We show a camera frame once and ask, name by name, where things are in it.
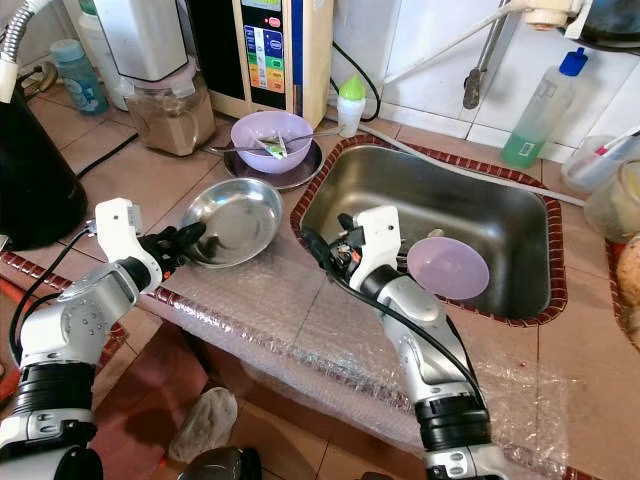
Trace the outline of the plain purple plastic bowl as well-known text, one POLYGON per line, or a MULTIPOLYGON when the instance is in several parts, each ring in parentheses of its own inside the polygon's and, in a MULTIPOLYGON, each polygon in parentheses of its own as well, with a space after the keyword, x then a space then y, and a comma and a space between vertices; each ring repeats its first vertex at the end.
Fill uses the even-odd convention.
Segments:
POLYGON ((425 291, 448 300, 471 300, 489 287, 484 257, 458 239, 421 239, 408 250, 406 262, 410 275, 425 291))

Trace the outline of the steel kitchen sink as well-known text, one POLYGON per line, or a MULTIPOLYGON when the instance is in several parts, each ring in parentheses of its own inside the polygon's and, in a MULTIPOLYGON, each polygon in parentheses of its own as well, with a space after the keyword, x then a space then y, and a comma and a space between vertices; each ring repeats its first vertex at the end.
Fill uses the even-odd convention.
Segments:
POLYGON ((371 134, 340 141, 294 206, 291 229, 310 228, 333 241, 342 232, 338 215, 396 206, 404 246, 439 229, 484 257, 488 287, 460 301, 461 308, 511 326, 548 324, 561 315, 568 294, 561 204, 477 178, 497 174, 535 186, 530 175, 433 148, 421 151, 425 159, 371 134))

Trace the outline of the dark round plate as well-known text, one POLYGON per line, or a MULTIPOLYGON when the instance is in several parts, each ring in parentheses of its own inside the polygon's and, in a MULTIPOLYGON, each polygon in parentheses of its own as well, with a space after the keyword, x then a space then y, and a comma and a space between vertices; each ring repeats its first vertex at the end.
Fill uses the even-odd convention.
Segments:
POLYGON ((223 161, 225 169, 233 177, 262 180, 262 182, 270 184, 280 192, 287 192, 291 191, 291 189, 306 186, 307 183, 311 182, 312 178, 315 178, 317 170, 323 163, 323 151, 315 141, 311 142, 310 151, 307 152, 302 163, 284 173, 259 172, 259 170, 252 169, 250 165, 244 163, 241 157, 236 154, 228 154, 223 161))

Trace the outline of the steel spoon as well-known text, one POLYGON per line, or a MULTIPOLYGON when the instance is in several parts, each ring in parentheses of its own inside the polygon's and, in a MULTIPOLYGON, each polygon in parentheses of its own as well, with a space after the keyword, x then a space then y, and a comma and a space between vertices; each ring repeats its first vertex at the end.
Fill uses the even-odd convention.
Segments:
MULTIPOLYGON (((340 129, 329 129, 329 131, 319 131, 312 134, 303 134, 300 137, 289 138, 289 140, 283 140, 283 138, 276 137, 276 145, 287 148, 289 143, 302 141, 302 140, 314 140, 316 137, 325 137, 325 136, 334 136, 334 134, 339 134, 340 129)), ((225 147, 204 147, 205 152, 210 152, 210 154, 228 154, 228 152, 243 152, 243 151, 256 151, 256 152, 264 152, 264 154, 269 154, 270 150, 268 145, 257 146, 257 147, 236 147, 234 145, 225 146, 225 147)))

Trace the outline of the bubble wrap sheet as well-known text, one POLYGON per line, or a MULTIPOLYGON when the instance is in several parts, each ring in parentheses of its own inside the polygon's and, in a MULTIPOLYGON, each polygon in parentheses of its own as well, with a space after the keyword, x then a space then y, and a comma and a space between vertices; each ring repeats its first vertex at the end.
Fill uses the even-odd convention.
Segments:
MULTIPOLYGON (((378 315, 314 261, 274 251, 227 270, 182 268, 145 306, 236 356, 253 378, 401 451, 422 453, 403 372, 378 315)), ((570 466, 573 381, 538 365, 536 333, 448 305, 513 477, 570 466)))

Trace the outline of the purple bowl with scraps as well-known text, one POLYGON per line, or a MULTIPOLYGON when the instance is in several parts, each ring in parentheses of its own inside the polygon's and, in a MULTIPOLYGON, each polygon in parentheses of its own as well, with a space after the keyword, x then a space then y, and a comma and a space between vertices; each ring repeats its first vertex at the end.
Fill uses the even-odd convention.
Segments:
POLYGON ((314 137, 314 128, 302 116, 288 111, 256 111, 239 119, 230 129, 233 145, 241 148, 239 157, 257 172, 288 172, 302 163, 314 137), (262 150, 262 138, 278 136, 285 141, 287 155, 274 157, 262 150))

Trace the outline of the orange plastic basin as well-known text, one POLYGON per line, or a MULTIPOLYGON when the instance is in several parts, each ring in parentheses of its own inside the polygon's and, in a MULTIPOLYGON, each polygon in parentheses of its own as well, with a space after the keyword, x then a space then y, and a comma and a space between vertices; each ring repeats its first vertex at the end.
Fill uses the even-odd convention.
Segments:
POLYGON ((18 371, 9 347, 9 325, 17 307, 20 292, 8 280, 0 280, 0 362, 3 366, 0 378, 0 406, 8 404, 17 388, 18 371))

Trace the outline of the water ionizer with button panel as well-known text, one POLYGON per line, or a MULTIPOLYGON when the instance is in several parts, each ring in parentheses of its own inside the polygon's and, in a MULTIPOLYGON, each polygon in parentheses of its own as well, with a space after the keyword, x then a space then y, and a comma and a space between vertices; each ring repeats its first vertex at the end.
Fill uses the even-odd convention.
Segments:
POLYGON ((335 0, 186 0, 212 106, 323 120, 332 79, 335 0))

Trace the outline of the white blender with glass jar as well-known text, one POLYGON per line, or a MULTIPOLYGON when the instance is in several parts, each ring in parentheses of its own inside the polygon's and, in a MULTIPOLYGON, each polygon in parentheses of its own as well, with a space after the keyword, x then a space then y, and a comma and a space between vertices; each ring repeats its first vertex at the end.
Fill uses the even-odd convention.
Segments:
POLYGON ((209 87, 186 51, 177 0, 111 0, 102 9, 116 70, 143 145, 175 156, 193 154, 215 132, 209 87))

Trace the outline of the thin white pipe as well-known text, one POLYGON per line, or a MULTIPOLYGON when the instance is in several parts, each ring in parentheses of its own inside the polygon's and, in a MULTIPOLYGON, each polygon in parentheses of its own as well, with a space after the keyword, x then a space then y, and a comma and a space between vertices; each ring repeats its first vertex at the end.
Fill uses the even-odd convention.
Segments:
POLYGON ((435 157, 422 154, 422 152, 417 151, 416 148, 412 148, 406 145, 406 143, 399 142, 398 140, 396 140, 396 138, 392 138, 387 136, 387 134, 383 134, 379 131, 375 131, 375 129, 369 127, 369 125, 360 125, 358 129, 360 129, 360 131, 365 132, 367 134, 371 134, 371 136, 379 138, 379 140, 381 141, 388 142, 389 145, 392 145, 393 147, 398 148, 399 151, 403 151, 403 152, 406 152, 406 154, 419 157, 419 159, 428 161, 428 163, 433 164, 434 166, 439 166, 440 169, 448 170, 448 172, 465 175, 465 177, 474 178, 476 180, 485 180, 485 182, 498 184, 498 186, 507 186, 509 188, 522 189, 522 191, 532 193, 532 195, 540 195, 548 198, 554 198, 554 200, 564 202, 564 204, 570 204, 570 205, 575 205, 579 207, 585 206, 584 200, 580 200, 580 198, 575 198, 570 195, 562 195, 562 193, 554 192, 553 189, 544 189, 544 188, 535 187, 535 186, 527 186, 527 184, 518 183, 516 182, 516 180, 509 180, 506 178, 498 177, 498 175, 490 175, 483 172, 472 172, 472 170, 461 168, 461 166, 444 163, 444 161, 435 159, 435 157))

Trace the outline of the white plastic jug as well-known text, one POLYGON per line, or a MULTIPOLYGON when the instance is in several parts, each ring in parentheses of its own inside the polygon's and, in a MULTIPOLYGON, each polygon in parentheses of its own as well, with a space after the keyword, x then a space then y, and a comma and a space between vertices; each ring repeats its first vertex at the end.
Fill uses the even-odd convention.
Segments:
POLYGON ((120 76, 116 69, 114 56, 111 54, 104 29, 97 17, 93 0, 77 0, 77 3, 79 5, 77 27, 84 49, 91 56, 93 67, 100 74, 105 90, 110 96, 111 105, 116 109, 127 111, 128 105, 125 100, 128 93, 134 92, 134 87, 131 82, 120 76))

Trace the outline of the dish soap bottle blue cap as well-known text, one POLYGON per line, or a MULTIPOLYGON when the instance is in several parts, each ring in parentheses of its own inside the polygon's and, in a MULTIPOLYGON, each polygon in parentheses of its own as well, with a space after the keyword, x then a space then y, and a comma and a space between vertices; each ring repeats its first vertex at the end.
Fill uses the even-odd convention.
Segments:
POLYGON ((576 84, 588 60, 585 47, 577 47, 564 55, 558 67, 548 68, 541 76, 516 127, 504 143, 500 154, 504 164, 525 169, 538 160, 550 133, 570 108, 576 84))

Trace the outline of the bagged bread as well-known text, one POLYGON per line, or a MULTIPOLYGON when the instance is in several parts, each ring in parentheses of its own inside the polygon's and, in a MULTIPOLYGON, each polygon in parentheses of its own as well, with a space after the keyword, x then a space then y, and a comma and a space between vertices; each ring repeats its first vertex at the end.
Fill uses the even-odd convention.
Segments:
POLYGON ((623 243, 608 243, 614 320, 631 346, 640 352, 640 234, 623 243))

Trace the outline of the black pan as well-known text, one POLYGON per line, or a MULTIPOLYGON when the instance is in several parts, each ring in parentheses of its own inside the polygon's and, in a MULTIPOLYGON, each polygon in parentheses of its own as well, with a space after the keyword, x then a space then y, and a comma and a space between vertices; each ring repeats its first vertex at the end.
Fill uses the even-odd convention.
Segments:
POLYGON ((580 42, 611 51, 640 51, 640 0, 591 0, 580 42))

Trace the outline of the steel wall faucet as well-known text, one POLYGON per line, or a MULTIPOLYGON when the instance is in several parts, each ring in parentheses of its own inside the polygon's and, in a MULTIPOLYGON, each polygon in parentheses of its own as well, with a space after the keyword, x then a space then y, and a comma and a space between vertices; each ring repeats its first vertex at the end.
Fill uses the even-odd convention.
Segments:
POLYGON ((489 77, 490 63, 492 63, 508 18, 509 15, 504 14, 494 20, 492 28, 488 32, 488 37, 486 37, 483 50, 481 50, 479 59, 477 59, 476 67, 470 70, 465 81, 463 81, 463 109, 474 110, 480 104, 481 93, 484 91, 486 78, 489 77))

